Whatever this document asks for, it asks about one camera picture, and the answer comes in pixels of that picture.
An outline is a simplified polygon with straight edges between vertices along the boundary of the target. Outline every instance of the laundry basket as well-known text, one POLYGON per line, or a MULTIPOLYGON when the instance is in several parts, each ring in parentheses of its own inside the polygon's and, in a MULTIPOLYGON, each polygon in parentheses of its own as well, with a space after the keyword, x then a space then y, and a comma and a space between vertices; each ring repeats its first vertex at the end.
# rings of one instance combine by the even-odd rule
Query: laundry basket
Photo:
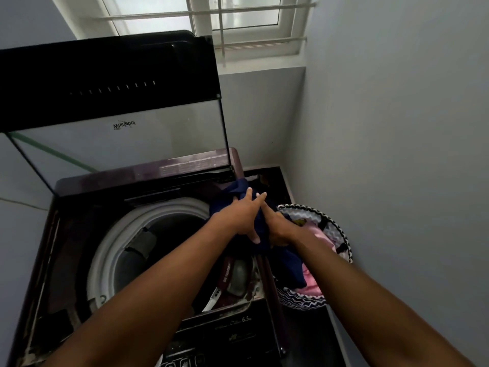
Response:
MULTIPOLYGON (((314 222, 327 238, 333 242, 337 254, 349 263, 353 262, 350 243, 345 233, 328 215, 300 204, 281 204, 277 207, 277 210, 289 215, 296 224, 302 220, 314 222)), ((288 308, 310 310, 322 308, 327 305, 327 301, 323 295, 303 295, 287 287, 277 288, 277 291, 280 302, 288 308)))

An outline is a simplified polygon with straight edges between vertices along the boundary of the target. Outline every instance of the green strip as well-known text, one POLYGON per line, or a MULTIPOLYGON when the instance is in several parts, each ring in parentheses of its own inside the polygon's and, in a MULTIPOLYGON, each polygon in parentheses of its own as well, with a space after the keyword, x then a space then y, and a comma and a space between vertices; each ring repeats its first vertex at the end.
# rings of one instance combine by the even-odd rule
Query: green strip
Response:
POLYGON ((15 132, 15 131, 11 132, 10 135, 17 140, 20 140, 26 144, 32 145, 33 147, 40 149, 41 151, 44 151, 44 152, 49 153, 55 157, 58 157, 59 159, 62 159, 62 160, 69 162, 73 165, 81 167, 82 169, 85 169, 91 173, 98 172, 98 170, 94 169, 93 167, 85 165, 84 163, 82 163, 78 160, 72 159, 70 156, 67 156, 66 154, 55 151, 54 149, 52 149, 50 147, 46 147, 44 144, 38 143, 37 141, 31 139, 30 137, 27 137, 27 136, 22 135, 18 132, 15 132))

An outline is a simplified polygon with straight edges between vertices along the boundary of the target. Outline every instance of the top-loading washing machine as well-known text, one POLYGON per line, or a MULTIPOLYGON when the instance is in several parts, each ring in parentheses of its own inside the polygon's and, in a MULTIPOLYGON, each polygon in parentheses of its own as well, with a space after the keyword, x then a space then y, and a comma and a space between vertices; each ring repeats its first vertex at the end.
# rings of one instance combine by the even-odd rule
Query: top-loading washing machine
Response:
MULTIPOLYGON (((53 193, 9 359, 40 365, 244 175, 210 37, 105 37, 4 50, 0 61, 2 97, 17 110, 1 131, 53 193)), ((229 248, 157 364, 274 365, 286 350, 267 259, 229 248), (230 262, 241 280, 210 302, 230 262)))

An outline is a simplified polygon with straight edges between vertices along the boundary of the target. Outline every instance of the forearm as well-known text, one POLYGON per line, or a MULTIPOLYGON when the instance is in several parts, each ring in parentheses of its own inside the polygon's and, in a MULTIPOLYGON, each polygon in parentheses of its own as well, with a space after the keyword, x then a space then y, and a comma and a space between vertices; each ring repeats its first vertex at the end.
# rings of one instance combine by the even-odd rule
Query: forearm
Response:
POLYGON ((97 310, 46 366, 154 366, 235 234, 215 216, 97 310))
POLYGON ((305 229, 292 242, 372 366, 471 365, 407 305, 305 229))

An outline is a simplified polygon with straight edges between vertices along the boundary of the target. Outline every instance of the clothing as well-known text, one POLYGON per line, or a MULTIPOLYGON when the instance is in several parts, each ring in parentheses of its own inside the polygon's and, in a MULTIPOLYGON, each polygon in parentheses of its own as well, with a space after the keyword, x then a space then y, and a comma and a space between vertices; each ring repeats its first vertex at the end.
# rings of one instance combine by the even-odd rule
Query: clothing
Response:
MULTIPOLYGON (((216 212, 221 211, 226 206, 233 202, 233 197, 237 196, 242 199, 246 195, 248 189, 248 181, 245 178, 236 180, 226 189, 221 191, 210 204, 209 213, 212 216, 216 212)), ((256 191, 253 191, 253 199, 256 197, 256 191)), ((306 281, 302 271, 302 260, 297 255, 293 247, 270 247, 268 239, 268 226, 265 222, 263 213, 258 211, 255 218, 255 231, 260 237, 260 244, 256 245, 249 240, 247 236, 235 236, 230 245, 240 245, 240 249, 247 251, 250 254, 265 254, 268 257, 270 268, 273 275, 277 279, 279 287, 288 288, 303 288, 306 281)))
MULTIPOLYGON (((317 225, 314 224, 314 222, 307 221, 305 224, 302 225, 302 228, 308 229, 309 231, 314 233, 314 235, 317 238, 319 238, 321 241, 324 241, 324 243, 336 253, 336 249, 334 248, 334 243, 331 242, 331 240, 326 237, 323 231, 319 229, 317 225)), ((321 289, 317 285, 316 280, 314 279, 313 275, 310 273, 309 269, 307 269, 305 264, 302 264, 302 273, 304 275, 304 279, 306 280, 307 286, 304 288, 297 288, 294 291, 296 291, 298 294, 303 294, 308 296, 321 296, 323 293, 321 292, 321 289)))

